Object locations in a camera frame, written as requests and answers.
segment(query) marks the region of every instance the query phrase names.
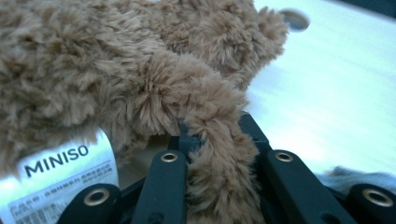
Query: brown plush toy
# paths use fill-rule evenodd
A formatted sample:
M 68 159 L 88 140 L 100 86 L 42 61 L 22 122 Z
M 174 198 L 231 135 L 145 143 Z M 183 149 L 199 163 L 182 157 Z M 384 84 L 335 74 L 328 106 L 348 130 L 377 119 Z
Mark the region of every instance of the brown plush toy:
M 0 174 L 43 148 L 95 141 L 119 164 L 185 121 L 189 223 L 262 223 L 244 91 L 287 25 L 252 0 L 0 0 Z

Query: metal ring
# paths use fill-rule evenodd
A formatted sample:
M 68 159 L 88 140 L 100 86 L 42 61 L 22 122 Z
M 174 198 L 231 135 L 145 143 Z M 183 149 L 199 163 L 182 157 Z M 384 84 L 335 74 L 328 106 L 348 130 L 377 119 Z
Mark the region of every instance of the metal ring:
M 288 153 L 278 152 L 275 154 L 275 157 L 280 161 L 290 162 L 293 161 L 293 157 Z
M 96 194 L 96 193 L 101 193 L 102 197 L 97 199 L 97 200 L 96 199 L 93 200 L 92 196 L 94 194 Z M 110 193 L 108 192 L 107 189 L 103 189 L 103 188 L 101 188 L 101 189 L 93 189 L 93 190 L 91 190 L 90 193 L 88 193 L 85 196 L 84 203 L 87 204 L 88 206 L 96 206 L 98 204 L 101 204 L 101 203 L 105 202 L 108 199 L 109 196 L 110 196 Z
M 161 160 L 164 162 L 172 162 L 177 160 L 177 154 L 175 153 L 165 153 L 161 156 Z
M 390 197 L 388 197 L 388 195 L 382 193 L 381 191 L 378 191 L 376 189 L 364 189 L 362 193 L 364 198 L 366 198 L 371 203 L 374 203 L 382 207 L 393 206 L 393 200 Z M 373 195 L 379 196 L 381 197 L 381 199 L 377 199 L 373 197 Z

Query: barcode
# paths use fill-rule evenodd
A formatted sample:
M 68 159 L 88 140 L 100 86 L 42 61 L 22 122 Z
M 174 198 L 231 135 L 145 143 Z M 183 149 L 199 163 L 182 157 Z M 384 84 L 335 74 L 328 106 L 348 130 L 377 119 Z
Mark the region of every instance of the barcode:
M 16 220 L 16 224 L 49 224 L 55 223 L 61 215 L 64 208 L 58 204 L 52 203 L 42 209 L 39 209 L 28 216 Z

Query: stuffed animal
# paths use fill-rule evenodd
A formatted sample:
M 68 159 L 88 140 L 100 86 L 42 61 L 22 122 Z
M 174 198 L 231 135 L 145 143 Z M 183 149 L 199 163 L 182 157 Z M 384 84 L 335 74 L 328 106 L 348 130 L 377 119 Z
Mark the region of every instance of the stuffed animal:
M 251 79 L 288 26 L 251 0 L 0 0 L 0 173 L 102 128 L 118 163 L 189 134 L 190 223 L 261 223 L 258 154 L 238 126 Z

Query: plush toy body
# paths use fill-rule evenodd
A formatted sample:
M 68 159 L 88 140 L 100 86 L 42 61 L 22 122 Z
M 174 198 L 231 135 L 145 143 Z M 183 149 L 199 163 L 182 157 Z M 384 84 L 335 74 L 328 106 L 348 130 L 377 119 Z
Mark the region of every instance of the plush toy body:
M 244 90 L 287 26 L 248 0 L 0 0 L 0 174 L 71 138 L 107 134 L 119 163 L 181 121 L 189 222 L 262 222 Z

